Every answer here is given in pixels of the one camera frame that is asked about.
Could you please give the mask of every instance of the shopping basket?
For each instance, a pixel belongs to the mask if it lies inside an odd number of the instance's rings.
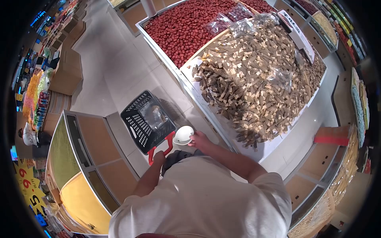
[[[167,117],[167,120],[155,130],[149,126],[140,112],[140,109],[148,102],[150,105],[158,106],[161,113]],[[149,165],[153,163],[152,158],[156,147],[163,141],[168,141],[168,149],[164,151],[164,155],[166,156],[172,150],[172,138],[177,131],[177,127],[164,111],[159,100],[150,91],[143,91],[123,110],[120,116],[136,146],[143,154],[148,155]]]

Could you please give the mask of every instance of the yellow price tag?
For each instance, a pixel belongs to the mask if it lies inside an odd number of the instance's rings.
[[[22,94],[16,93],[16,101],[22,101]]]
[[[31,205],[34,213],[37,215],[37,211],[43,214],[42,206],[46,206],[42,201],[42,197],[45,193],[38,188],[40,180],[33,177],[33,169],[28,168],[27,163],[13,164],[16,170],[16,179],[19,183],[19,188],[24,196],[27,205]]]

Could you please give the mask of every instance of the white floor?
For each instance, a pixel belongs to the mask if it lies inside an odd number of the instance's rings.
[[[86,10],[86,31],[73,47],[81,55],[83,84],[73,95],[71,110],[107,117],[124,154],[140,176],[149,167],[147,156],[135,146],[119,114],[146,89],[169,102],[185,123],[218,143],[210,123],[187,100],[142,35],[133,37],[106,0],[89,0]],[[324,62],[328,73],[314,101],[286,139],[261,163],[283,178],[307,153],[320,126],[337,126],[331,94],[343,69],[335,54]],[[157,150],[167,146],[163,143]]]

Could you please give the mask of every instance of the white t-shirt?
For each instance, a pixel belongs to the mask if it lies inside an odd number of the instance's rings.
[[[109,237],[285,238],[290,223],[291,199],[279,174],[247,184],[210,157],[190,157],[166,171],[149,195],[127,197],[112,214]]]
[[[29,123],[25,124],[24,132],[22,135],[22,140],[26,145],[37,145],[38,137],[37,132],[35,132],[29,125]]]

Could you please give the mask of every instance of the green panel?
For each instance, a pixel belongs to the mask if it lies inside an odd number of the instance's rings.
[[[63,117],[61,117],[51,140],[50,160],[53,177],[59,190],[81,171],[74,157]]]

